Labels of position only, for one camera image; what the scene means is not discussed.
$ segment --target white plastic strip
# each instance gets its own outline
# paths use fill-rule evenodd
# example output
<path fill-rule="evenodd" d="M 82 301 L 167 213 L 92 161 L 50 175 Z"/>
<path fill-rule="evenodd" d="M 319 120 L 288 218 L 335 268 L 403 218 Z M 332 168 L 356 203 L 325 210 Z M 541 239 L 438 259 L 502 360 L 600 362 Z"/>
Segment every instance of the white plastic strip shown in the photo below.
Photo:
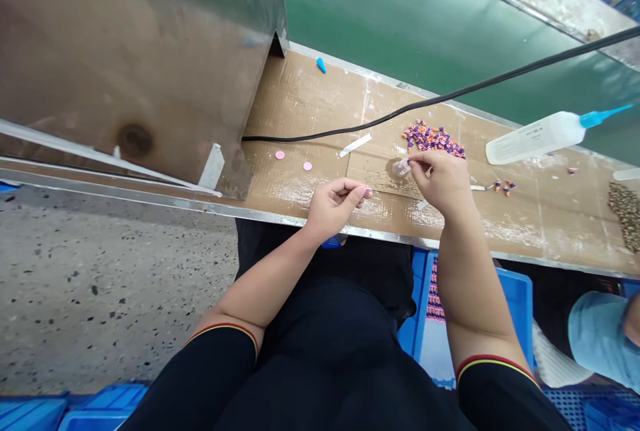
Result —
<path fill-rule="evenodd" d="M 630 170 L 615 171 L 613 179 L 616 181 L 626 181 L 628 179 L 640 178 L 640 168 L 632 168 Z"/>
<path fill-rule="evenodd" d="M 224 166 L 225 158 L 222 155 L 220 145 L 213 143 L 211 152 L 209 153 L 209 158 L 207 158 L 207 162 L 205 163 L 205 168 L 202 170 L 202 175 L 200 175 L 198 185 L 205 188 L 215 188 L 215 185 L 218 184 L 218 180 L 220 179 L 220 174 L 222 173 L 222 168 Z"/>
<path fill-rule="evenodd" d="M 129 163 L 128 161 L 125 161 L 123 159 L 115 158 L 105 153 L 100 153 L 99 151 L 96 151 L 91 147 L 78 145 L 73 141 L 58 138 L 48 133 L 34 130 L 23 125 L 17 125 L 16 123 L 12 123 L 11 121 L 0 119 L 0 133 L 23 139 L 25 141 L 29 141 L 30 143 L 37 143 L 38 145 L 57 149 L 65 153 L 71 153 L 72 155 L 82 156 L 83 158 L 93 159 L 96 161 L 100 161 L 101 163 L 107 163 L 108 165 L 128 169 L 131 171 L 135 171 L 136 173 L 142 173 L 144 175 L 148 175 L 161 180 L 170 181 L 171 183 L 177 183 L 178 185 L 182 185 L 196 191 L 203 191 L 217 197 L 222 196 L 222 194 L 218 191 L 214 191 L 200 185 L 194 185 L 193 183 L 189 183 L 188 181 L 183 181 L 169 175 L 164 175 L 163 173 L 158 173 L 157 171 L 142 166 L 134 165 L 133 163 Z"/>
<path fill-rule="evenodd" d="M 347 156 L 351 151 L 355 150 L 357 147 L 361 147 L 362 145 L 364 145 L 367 141 L 371 140 L 371 133 L 367 133 L 365 136 L 363 136 L 362 138 L 358 138 L 356 141 L 354 141 L 353 143 L 351 143 L 350 145 L 346 146 L 341 152 L 340 152 L 340 157 L 343 158 L 345 156 Z"/>

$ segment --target red and yellow sleeve stripe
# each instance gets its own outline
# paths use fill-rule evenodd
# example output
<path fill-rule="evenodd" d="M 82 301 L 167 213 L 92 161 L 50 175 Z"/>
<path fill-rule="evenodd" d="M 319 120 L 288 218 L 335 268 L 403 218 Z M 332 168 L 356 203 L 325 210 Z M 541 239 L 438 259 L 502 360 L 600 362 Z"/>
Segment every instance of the red and yellow sleeve stripe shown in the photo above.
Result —
<path fill-rule="evenodd" d="M 470 367 L 476 364 L 482 364 L 482 363 L 501 364 L 502 366 L 506 366 L 515 371 L 518 371 L 520 374 L 528 377 L 528 379 L 533 381 L 533 383 L 538 387 L 538 389 L 540 389 L 540 385 L 537 383 L 537 381 L 534 379 L 531 373 L 526 371 L 522 366 L 506 358 L 501 358 L 500 356 L 493 356 L 492 354 L 478 354 L 476 356 L 472 356 L 462 361 L 462 364 L 460 364 L 460 367 L 458 367 L 458 372 L 456 373 L 457 387 L 460 388 L 460 379 L 462 378 L 462 375 L 466 370 L 468 370 Z"/>
<path fill-rule="evenodd" d="M 251 341 L 253 341 L 253 347 L 255 349 L 255 357 L 256 359 L 258 358 L 258 342 L 256 341 L 255 336 L 251 331 L 249 331 L 245 327 L 235 323 L 217 323 L 217 324 L 212 324 L 211 326 L 207 326 L 206 328 L 201 329 L 200 331 L 196 332 L 191 338 L 189 338 L 185 343 L 185 346 L 187 346 L 191 341 L 195 340 L 198 336 L 201 336 L 206 332 L 209 332 L 215 329 L 220 329 L 220 328 L 231 328 L 231 329 L 236 329 L 238 331 L 245 333 L 249 338 L 251 338 Z"/>

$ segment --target hand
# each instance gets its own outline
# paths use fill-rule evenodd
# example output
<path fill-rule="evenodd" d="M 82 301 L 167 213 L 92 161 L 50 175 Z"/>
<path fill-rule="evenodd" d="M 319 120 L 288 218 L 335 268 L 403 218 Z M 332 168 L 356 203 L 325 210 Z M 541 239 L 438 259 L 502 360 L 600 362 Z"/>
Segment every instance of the hand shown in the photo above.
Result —
<path fill-rule="evenodd" d="M 309 217 L 303 230 L 320 246 L 345 227 L 355 208 L 373 196 L 371 188 L 349 178 L 318 186 L 311 198 Z"/>
<path fill-rule="evenodd" d="M 420 193 L 445 219 L 475 209 L 466 160 L 432 150 L 409 157 L 409 166 Z"/>

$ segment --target brown pile of material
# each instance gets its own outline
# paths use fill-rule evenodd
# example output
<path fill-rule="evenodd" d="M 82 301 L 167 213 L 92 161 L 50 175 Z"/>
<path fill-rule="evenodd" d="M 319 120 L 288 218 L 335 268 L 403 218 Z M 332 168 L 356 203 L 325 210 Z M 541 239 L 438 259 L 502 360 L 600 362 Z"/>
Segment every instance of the brown pile of material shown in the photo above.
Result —
<path fill-rule="evenodd" d="M 640 199 L 625 185 L 609 182 L 609 208 L 618 215 L 625 246 L 640 251 Z"/>

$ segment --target black sleeve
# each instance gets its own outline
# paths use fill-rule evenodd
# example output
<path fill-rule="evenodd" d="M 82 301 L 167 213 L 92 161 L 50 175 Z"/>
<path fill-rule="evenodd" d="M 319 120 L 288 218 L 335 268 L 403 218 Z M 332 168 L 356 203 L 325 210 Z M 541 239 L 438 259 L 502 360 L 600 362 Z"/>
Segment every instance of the black sleeve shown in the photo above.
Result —
<path fill-rule="evenodd" d="M 460 409 L 480 431 L 572 429 L 531 375 L 504 358 L 468 359 L 457 383 Z"/>
<path fill-rule="evenodd" d="M 244 328 L 206 328 L 169 361 L 120 430 L 209 431 L 252 373 L 256 356 L 255 339 Z"/>

